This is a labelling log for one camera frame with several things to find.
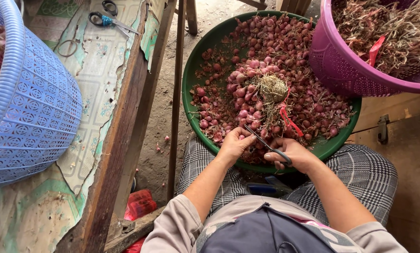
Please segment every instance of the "blue plastic basket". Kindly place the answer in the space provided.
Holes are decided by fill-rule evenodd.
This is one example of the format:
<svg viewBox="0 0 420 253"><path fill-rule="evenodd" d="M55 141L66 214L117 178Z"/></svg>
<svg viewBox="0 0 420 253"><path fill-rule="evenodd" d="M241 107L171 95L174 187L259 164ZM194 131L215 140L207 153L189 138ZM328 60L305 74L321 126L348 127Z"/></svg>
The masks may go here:
<svg viewBox="0 0 420 253"><path fill-rule="evenodd" d="M56 161L76 135L82 99L53 51L22 23L14 0L0 0L6 43L0 73L0 187Z"/></svg>

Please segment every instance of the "lap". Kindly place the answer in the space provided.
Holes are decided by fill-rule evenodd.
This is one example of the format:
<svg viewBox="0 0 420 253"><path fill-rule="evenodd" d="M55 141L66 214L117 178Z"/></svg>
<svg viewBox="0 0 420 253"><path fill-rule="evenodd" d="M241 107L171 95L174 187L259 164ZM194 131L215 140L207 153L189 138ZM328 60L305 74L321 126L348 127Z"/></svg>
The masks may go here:
<svg viewBox="0 0 420 253"><path fill-rule="evenodd" d="M385 226L398 185L393 164L363 145L344 145L325 163L377 221ZM318 220L328 224L321 200L311 181L281 198L306 208Z"/></svg>
<svg viewBox="0 0 420 253"><path fill-rule="evenodd" d="M193 134L185 147L177 194L182 194L214 158L215 154ZM398 181L393 164L363 145L344 145L325 163L385 226ZM209 216L235 198L247 194L249 192L246 181L233 167L230 168L213 200ZM281 198L302 206L319 221L328 225L321 200L311 181Z"/></svg>

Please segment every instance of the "black-handled scissors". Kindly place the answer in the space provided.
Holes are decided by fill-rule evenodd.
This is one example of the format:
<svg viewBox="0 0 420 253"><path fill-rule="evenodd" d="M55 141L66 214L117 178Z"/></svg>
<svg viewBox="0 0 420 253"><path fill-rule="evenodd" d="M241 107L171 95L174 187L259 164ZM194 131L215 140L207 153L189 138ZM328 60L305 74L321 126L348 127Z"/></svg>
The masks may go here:
<svg viewBox="0 0 420 253"><path fill-rule="evenodd" d="M110 24L115 24L123 33L130 37L129 32L125 29L134 32L136 34L140 34L134 28L127 26L126 24L122 23L121 21L117 20L118 15L118 7L117 5L111 0L104 0L102 1L102 7L106 12L112 15L112 19L101 14L99 11L92 11L88 14L88 20L95 25L95 26L108 26Z"/></svg>
<svg viewBox="0 0 420 253"><path fill-rule="evenodd" d="M278 149L273 149L271 148L258 134L256 134L250 127L247 126L247 124L244 125L244 127L246 128L247 131L251 132L251 134L257 136L257 139L263 144L265 145L265 147L267 147L270 151L278 153L281 157L283 157L285 159L285 162L280 162L281 164L283 164L285 167L292 167L292 162L291 159L282 151L278 150Z"/></svg>

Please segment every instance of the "blue tape on scissors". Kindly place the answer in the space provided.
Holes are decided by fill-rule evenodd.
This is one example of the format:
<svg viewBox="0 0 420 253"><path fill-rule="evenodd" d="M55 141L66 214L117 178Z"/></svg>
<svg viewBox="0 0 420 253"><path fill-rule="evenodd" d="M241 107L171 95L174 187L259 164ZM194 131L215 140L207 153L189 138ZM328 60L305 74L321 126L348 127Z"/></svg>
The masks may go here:
<svg viewBox="0 0 420 253"><path fill-rule="evenodd" d="M108 25L110 25L111 23L112 23L112 19L111 18L109 18L109 17L107 17L107 16L104 16L104 15L102 15L102 25L103 26L108 26Z"/></svg>

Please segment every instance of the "dirt floor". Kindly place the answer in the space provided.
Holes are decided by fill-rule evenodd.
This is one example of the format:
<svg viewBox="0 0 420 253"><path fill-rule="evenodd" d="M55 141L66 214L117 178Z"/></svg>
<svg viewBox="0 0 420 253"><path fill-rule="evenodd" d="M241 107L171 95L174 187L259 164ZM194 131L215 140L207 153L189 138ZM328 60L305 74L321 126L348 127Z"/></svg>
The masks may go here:
<svg viewBox="0 0 420 253"><path fill-rule="evenodd" d="M267 9L275 9L275 0L266 0ZM306 17L319 17L320 0L314 0L307 11ZM196 0L197 18L199 32L192 36L185 31L184 40L184 63L193 50L196 43L213 27L224 20L230 19L238 14L255 11L256 8L236 0L205 1ZM153 199L159 207L166 204L166 182L168 178L169 142L165 142L165 136L171 131L171 110L173 87L174 87L174 66L177 36L177 15L174 15L171 31L169 32L168 43L162 62L156 95L151 110L151 117L147 126L143 142L143 149L140 154L140 161L135 178L136 189L150 189ZM179 141L176 164L176 184L179 181L180 171L185 149L185 143L191 135L192 129L185 117L184 109L181 108L179 119ZM159 144L161 152L156 151L156 144Z"/></svg>

